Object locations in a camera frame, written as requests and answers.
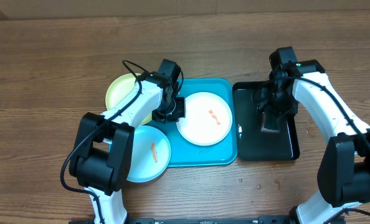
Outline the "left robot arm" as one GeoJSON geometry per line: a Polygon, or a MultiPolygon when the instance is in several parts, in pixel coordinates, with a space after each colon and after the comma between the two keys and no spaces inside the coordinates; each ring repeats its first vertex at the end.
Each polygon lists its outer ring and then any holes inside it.
{"type": "Polygon", "coordinates": [[[166,124],[185,116],[185,99],[178,95],[184,74],[176,62],[164,59],[157,71],[143,70],[134,78],[133,89],[114,107],[102,114],[84,114],[60,171],[65,189],[90,196],[95,213],[90,223],[126,222],[121,190],[141,122],[151,116],[166,124]]]}

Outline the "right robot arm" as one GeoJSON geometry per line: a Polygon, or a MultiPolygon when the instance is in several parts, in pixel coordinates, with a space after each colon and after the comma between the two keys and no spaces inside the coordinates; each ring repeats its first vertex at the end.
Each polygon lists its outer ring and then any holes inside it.
{"type": "Polygon", "coordinates": [[[317,60],[299,61],[292,47],[282,47],[269,61],[269,78],[252,95],[262,114],[260,129],[278,133],[280,120],[294,117],[302,104],[327,143],[318,190],[292,208],[289,222],[344,223],[349,212],[370,217],[359,209],[370,202],[370,125],[341,99],[317,60]]]}

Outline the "white plastic plate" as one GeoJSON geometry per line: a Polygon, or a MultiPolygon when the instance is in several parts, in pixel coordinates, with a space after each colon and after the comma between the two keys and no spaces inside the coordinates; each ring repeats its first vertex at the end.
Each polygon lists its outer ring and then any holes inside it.
{"type": "Polygon", "coordinates": [[[226,101],[209,92],[194,93],[185,98],[185,117],[176,123],[181,136],[198,146],[222,141],[232,126],[232,112],[226,101]]]}

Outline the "yellow-green plastic plate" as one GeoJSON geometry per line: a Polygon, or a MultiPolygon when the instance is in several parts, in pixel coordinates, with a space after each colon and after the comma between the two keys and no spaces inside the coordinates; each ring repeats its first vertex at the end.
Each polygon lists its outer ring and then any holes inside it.
{"type": "MultiPolygon", "coordinates": [[[[124,112],[113,119],[115,123],[127,123],[137,127],[151,121],[151,106],[159,98],[159,90],[156,84],[141,81],[141,94],[124,112]]],[[[132,74],[122,75],[117,78],[108,88],[105,104],[107,110],[102,113],[105,119],[110,118],[122,109],[137,95],[140,86],[132,74]]]]}

